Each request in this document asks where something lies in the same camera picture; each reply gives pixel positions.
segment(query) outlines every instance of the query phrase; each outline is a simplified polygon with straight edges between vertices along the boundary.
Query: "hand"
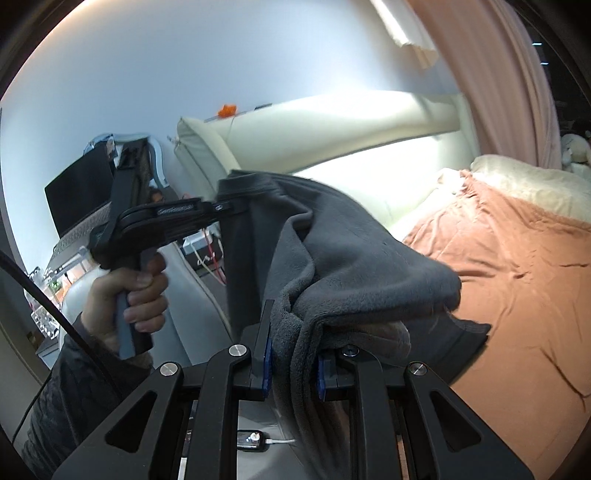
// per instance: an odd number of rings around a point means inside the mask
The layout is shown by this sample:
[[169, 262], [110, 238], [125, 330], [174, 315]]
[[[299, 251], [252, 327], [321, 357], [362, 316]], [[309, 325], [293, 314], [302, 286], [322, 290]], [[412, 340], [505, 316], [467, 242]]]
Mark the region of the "hand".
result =
[[163, 273], [165, 268], [164, 258], [156, 254], [145, 272], [119, 268], [97, 278], [80, 316], [86, 331], [112, 352], [119, 351], [113, 316], [117, 294], [124, 290], [129, 292], [125, 320], [133, 323], [138, 332], [154, 333], [160, 330], [164, 326], [163, 313], [168, 306], [162, 295], [168, 287], [168, 278]]

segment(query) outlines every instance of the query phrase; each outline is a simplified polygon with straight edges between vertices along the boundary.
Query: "stuffed animal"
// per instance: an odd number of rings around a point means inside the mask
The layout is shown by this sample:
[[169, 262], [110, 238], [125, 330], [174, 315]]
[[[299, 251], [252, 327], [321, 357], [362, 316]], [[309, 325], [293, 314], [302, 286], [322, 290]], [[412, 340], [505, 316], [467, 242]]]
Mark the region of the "stuffed animal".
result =
[[583, 137], [566, 134], [560, 139], [563, 170], [572, 171], [571, 163], [591, 164], [591, 145]]

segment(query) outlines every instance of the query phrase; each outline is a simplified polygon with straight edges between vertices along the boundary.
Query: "beige pillow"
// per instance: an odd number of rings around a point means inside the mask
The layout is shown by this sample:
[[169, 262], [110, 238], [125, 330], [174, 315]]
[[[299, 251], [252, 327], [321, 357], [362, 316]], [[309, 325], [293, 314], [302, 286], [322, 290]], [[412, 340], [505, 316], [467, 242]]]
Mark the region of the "beige pillow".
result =
[[416, 224], [453, 203], [463, 185], [464, 179], [459, 171], [451, 168], [440, 170], [437, 173], [437, 183], [425, 201], [404, 215], [388, 231], [396, 240], [402, 242]]
[[471, 170], [475, 179], [505, 195], [591, 223], [591, 183], [573, 173], [533, 167], [500, 155], [478, 157]]

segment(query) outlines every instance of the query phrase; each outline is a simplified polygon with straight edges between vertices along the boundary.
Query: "black monitor screen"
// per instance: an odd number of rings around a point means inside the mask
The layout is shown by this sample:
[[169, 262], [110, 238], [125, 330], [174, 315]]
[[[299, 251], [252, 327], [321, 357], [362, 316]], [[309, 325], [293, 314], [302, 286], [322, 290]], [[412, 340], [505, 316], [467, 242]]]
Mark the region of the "black monitor screen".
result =
[[60, 238], [109, 201], [112, 169], [104, 145], [98, 143], [45, 187]]

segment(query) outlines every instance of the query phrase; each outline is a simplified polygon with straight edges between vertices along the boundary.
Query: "orange bedsheet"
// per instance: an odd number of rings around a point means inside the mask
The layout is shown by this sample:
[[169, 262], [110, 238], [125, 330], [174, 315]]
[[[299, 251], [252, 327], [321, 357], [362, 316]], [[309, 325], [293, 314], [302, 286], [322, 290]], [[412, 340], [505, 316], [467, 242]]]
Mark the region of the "orange bedsheet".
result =
[[460, 275], [456, 316], [492, 325], [453, 389], [547, 480], [591, 415], [591, 225], [463, 176], [405, 243]]

